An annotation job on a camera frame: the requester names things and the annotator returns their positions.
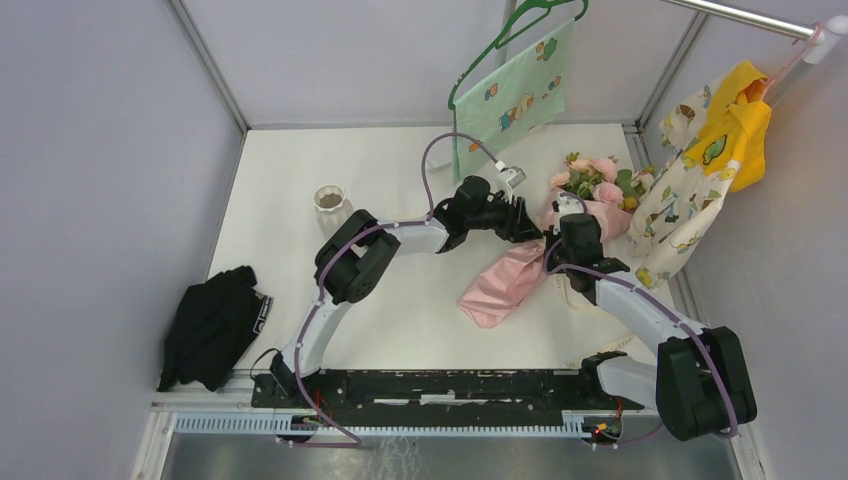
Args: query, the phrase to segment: green hanger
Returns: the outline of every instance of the green hanger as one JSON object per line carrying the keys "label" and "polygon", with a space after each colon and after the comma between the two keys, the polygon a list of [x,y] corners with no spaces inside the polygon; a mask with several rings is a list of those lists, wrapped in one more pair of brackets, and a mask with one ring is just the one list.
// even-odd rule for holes
{"label": "green hanger", "polygon": [[[492,50],[500,50],[501,48],[505,47],[509,42],[511,42],[515,37],[521,35],[533,25],[536,25],[537,23],[541,22],[545,17],[548,16],[549,13],[551,13],[551,8],[557,5],[562,5],[564,3],[571,3],[573,1],[575,0],[525,0],[524,3],[522,3],[518,8],[515,9],[515,12],[513,12],[512,16],[509,17],[509,20],[506,22],[506,25],[504,25],[504,28],[503,30],[501,30],[501,33],[497,36],[497,38],[495,38],[495,41],[490,43],[489,46],[486,47],[485,50],[483,50],[483,53],[481,53],[480,56],[477,57],[474,62],[471,63],[471,66],[468,67],[468,70],[466,70],[465,73],[459,76],[459,80],[457,80],[454,84],[453,89],[451,90],[450,97],[448,97],[448,108],[451,110],[454,110],[456,108],[456,105],[454,105],[453,103],[453,97],[456,96],[456,91],[459,89],[459,85],[462,83],[463,80],[465,80],[465,77],[467,77],[468,74],[471,73],[471,71],[474,70],[477,65],[480,64],[480,62],[483,61],[484,58],[486,58],[486,55],[488,55],[489,52],[491,52]],[[589,0],[581,1],[583,2],[583,11],[581,11],[576,17],[574,17],[574,21],[580,20],[583,15],[586,14],[586,10],[589,9]],[[506,40],[504,40],[504,37],[506,37],[509,31],[512,29],[512,26],[515,25],[515,22],[517,22],[522,15],[524,15],[533,8],[543,8],[545,9],[545,13],[539,16],[539,18],[537,18],[536,20],[530,22],[527,26],[525,26],[518,32],[510,35],[509,38],[507,38]]]}

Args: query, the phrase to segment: clothes rail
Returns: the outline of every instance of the clothes rail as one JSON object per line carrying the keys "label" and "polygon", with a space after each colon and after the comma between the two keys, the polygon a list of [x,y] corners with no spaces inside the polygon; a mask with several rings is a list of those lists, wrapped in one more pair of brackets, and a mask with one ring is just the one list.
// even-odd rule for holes
{"label": "clothes rail", "polygon": [[679,5],[681,7],[691,8],[699,12],[708,13],[710,15],[726,18],[734,22],[751,25],[769,32],[779,33],[787,37],[796,38],[798,40],[807,41],[815,33],[815,27],[800,23],[790,22],[781,18],[771,17],[753,10],[745,10],[729,5],[722,5],[716,2],[708,2],[706,0],[662,0],[666,3]]}

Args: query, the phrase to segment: pink hanger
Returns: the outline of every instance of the pink hanger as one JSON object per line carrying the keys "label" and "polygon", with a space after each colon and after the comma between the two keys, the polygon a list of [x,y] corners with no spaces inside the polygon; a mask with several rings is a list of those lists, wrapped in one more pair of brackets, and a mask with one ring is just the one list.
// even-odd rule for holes
{"label": "pink hanger", "polygon": [[[801,58],[803,58],[804,55],[806,55],[807,52],[810,51],[811,48],[816,46],[816,40],[819,38],[819,35],[821,35],[821,32],[824,30],[824,24],[821,22],[816,22],[815,25],[816,31],[815,33],[813,33],[813,36],[810,37],[809,40],[807,40],[807,44],[804,45],[804,48],[802,48],[800,52],[798,52],[794,57],[792,57],[792,60],[790,60],[789,63],[787,63],[786,65],[784,65],[783,68],[781,68],[780,71],[777,72],[777,74],[771,78],[771,80],[765,82],[766,87],[763,89],[763,95],[760,98],[766,98],[766,94],[769,90],[771,90],[771,87],[773,87],[778,81],[783,79],[786,73],[789,72],[789,70],[791,70],[792,67],[794,67],[795,64],[798,63]],[[795,45],[796,43],[798,43],[798,40],[792,42],[792,45]]]}

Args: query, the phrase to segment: pink cloth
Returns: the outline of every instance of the pink cloth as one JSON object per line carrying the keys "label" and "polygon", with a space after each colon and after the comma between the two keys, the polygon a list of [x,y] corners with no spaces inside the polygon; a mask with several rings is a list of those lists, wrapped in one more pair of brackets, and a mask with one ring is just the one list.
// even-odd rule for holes
{"label": "pink cloth", "polygon": [[[548,199],[537,212],[539,222],[542,224],[542,230],[550,228],[557,218],[558,214],[554,212],[551,203],[553,203],[560,191],[558,188],[551,191]],[[630,226],[630,218],[633,215],[614,205],[587,200],[586,207],[589,209],[589,213],[594,215],[601,225],[601,243],[621,235]]]}
{"label": "pink cloth", "polygon": [[498,325],[545,279],[544,254],[538,242],[510,249],[468,287],[459,308],[480,327]]}

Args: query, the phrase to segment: clothes hanger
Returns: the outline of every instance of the clothes hanger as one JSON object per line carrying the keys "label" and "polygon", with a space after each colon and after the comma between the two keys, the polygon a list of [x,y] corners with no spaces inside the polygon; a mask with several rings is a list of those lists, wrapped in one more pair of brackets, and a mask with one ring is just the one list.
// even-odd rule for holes
{"label": "clothes hanger", "polygon": [[[804,55],[806,55],[807,52],[812,50],[813,47],[815,47],[817,45],[819,35],[821,35],[822,32],[824,31],[824,24],[821,23],[821,22],[816,22],[815,26],[816,26],[816,30],[813,33],[813,36],[810,37],[809,40],[807,40],[807,44],[804,45],[804,48],[802,48],[801,51],[799,51],[797,54],[795,54],[795,56],[792,57],[792,60],[790,60],[789,63],[787,63],[786,65],[784,65],[783,68],[781,68],[780,71],[778,71],[771,78],[771,80],[763,82],[765,84],[765,87],[763,88],[762,95],[760,95],[760,99],[765,100],[766,94],[769,92],[769,90],[771,90],[771,88],[773,86],[775,86],[778,82],[783,80],[783,77],[785,77],[786,74],[789,73],[789,70],[791,70],[793,67],[795,67],[795,65],[799,61],[801,61],[801,59],[804,57]],[[798,40],[795,40],[794,42],[792,42],[792,45],[795,45],[796,43],[798,43]]]}
{"label": "clothes hanger", "polygon": [[[501,48],[505,47],[509,42],[511,42],[513,39],[515,39],[516,37],[518,37],[519,35],[521,35],[525,31],[527,31],[530,27],[541,22],[545,17],[548,16],[549,13],[551,13],[551,9],[553,7],[555,7],[557,5],[562,5],[564,3],[571,3],[573,1],[575,1],[575,0],[525,0],[524,3],[522,3],[518,8],[515,9],[515,12],[513,12],[512,16],[509,17],[509,20],[507,20],[506,25],[504,25],[503,30],[501,30],[501,33],[495,38],[495,40],[492,43],[490,43],[489,46],[486,47],[485,50],[483,50],[483,53],[481,53],[480,56],[478,56],[471,63],[471,66],[468,67],[468,70],[466,70],[465,73],[463,73],[462,75],[459,76],[459,79],[453,85],[453,89],[451,90],[451,94],[448,97],[448,108],[451,109],[451,110],[454,110],[456,108],[456,105],[454,105],[454,103],[453,103],[453,99],[456,96],[456,91],[459,89],[460,84],[462,84],[462,81],[465,80],[465,77],[467,77],[468,74],[471,73],[471,71],[474,70],[477,67],[477,65],[480,64],[480,62],[483,61],[484,58],[486,58],[486,55],[488,55],[489,52],[491,52],[492,50],[500,50]],[[581,0],[581,1],[583,2],[583,10],[579,14],[577,14],[576,17],[574,17],[575,22],[577,20],[580,20],[581,18],[583,18],[583,15],[586,14],[586,10],[589,9],[589,0]],[[522,15],[524,15],[525,13],[527,13],[528,11],[530,11],[534,8],[542,8],[542,9],[545,10],[545,13],[540,15],[539,18],[537,18],[537,19],[533,20],[532,22],[530,22],[529,24],[527,24],[524,28],[522,28],[518,32],[516,32],[512,35],[509,35],[509,38],[504,39],[504,37],[506,37],[509,34],[509,31],[512,29],[512,26],[515,25],[515,22],[517,22],[518,19],[521,18]]]}

